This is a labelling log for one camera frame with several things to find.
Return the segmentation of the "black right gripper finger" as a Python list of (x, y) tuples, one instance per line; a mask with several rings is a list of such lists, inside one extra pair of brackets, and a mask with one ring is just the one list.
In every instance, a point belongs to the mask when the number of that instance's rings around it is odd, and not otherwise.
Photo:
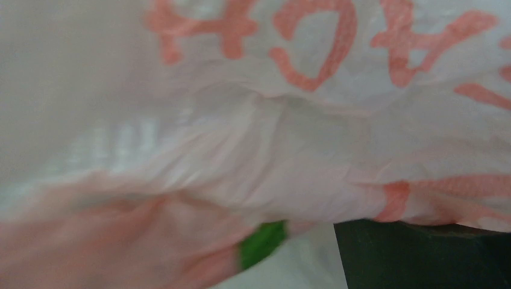
[(510, 234), (358, 220), (334, 226), (349, 288), (510, 288)]

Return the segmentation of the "pink plastic bag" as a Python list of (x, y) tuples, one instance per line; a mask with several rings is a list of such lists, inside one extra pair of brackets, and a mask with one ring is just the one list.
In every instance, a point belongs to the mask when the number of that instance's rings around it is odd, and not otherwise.
[(360, 219), (510, 231), (509, 1), (1, 2), (2, 288), (207, 288)]

